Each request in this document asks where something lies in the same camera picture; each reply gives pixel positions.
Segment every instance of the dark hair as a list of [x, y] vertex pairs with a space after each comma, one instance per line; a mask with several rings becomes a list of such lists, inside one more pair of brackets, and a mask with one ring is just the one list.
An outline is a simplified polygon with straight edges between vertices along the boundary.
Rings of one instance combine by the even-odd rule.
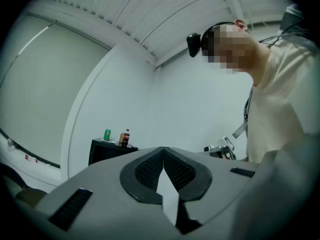
[[211, 27], [209, 27], [202, 35], [201, 37], [201, 50], [202, 52], [203, 51], [208, 51], [208, 48], [209, 48], [209, 39], [208, 38], [214, 38], [214, 32], [215, 31], [219, 31], [219, 27], [215, 30], [215, 27], [217, 26], [221, 26], [221, 25], [224, 25], [224, 24], [235, 24], [234, 22], [230, 22], [230, 21], [222, 21], [222, 22], [219, 22]]

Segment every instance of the light strip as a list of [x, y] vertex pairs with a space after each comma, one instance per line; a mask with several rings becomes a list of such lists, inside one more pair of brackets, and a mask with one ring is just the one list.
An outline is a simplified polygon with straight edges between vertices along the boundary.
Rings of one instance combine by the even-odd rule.
[[26, 43], [26, 45], [19, 51], [18, 55], [20, 55], [26, 47], [37, 38], [42, 32], [46, 31], [49, 28], [49, 26], [46, 26], [43, 30], [41, 30], [38, 34], [36, 34], [29, 42]]

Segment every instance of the ear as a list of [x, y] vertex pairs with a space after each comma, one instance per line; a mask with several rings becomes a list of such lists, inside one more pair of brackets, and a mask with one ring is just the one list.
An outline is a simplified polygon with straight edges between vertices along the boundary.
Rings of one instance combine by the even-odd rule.
[[235, 21], [235, 25], [241, 29], [242, 31], [248, 32], [248, 27], [247, 25], [241, 20], [241, 19], [237, 19]]

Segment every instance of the ceiling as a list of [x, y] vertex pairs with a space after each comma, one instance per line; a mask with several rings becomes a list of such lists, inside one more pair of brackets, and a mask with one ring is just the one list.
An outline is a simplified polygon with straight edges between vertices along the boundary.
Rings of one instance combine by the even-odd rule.
[[279, 21], [290, 0], [51, 0], [116, 26], [164, 62], [187, 47], [186, 37], [213, 24]]

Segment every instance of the black cabinet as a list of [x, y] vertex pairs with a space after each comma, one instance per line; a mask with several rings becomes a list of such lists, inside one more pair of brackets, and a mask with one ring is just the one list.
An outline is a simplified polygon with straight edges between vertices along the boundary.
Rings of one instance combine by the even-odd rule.
[[128, 153], [137, 151], [138, 148], [128, 144], [119, 146], [119, 143], [109, 143], [96, 138], [92, 140], [88, 165], [97, 163], [102, 160], [116, 158]]

